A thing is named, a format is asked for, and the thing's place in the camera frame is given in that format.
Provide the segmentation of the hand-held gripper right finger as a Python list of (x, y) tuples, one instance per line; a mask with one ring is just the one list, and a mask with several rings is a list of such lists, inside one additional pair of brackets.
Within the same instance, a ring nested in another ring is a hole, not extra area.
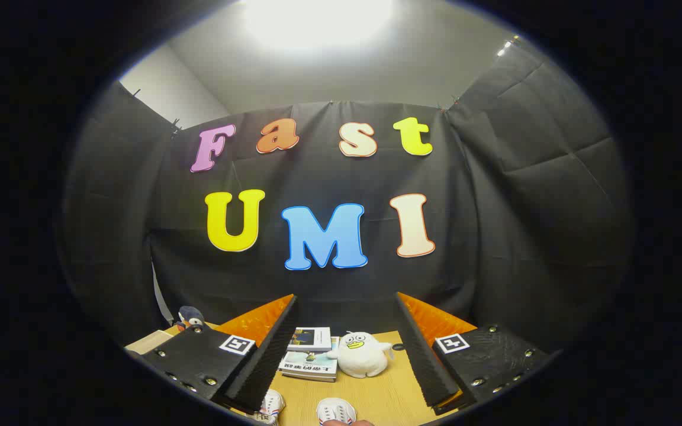
[(412, 372), (436, 415), (507, 393), (553, 356), (508, 327), (477, 327), (405, 293), (396, 306)]

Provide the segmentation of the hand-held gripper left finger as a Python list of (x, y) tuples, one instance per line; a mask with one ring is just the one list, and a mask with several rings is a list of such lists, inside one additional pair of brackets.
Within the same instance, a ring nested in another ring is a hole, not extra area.
[(287, 352), (296, 302), (290, 294), (216, 327), (191, 324), (140, 355), (140, 363), (184, 393), (252, 414)]

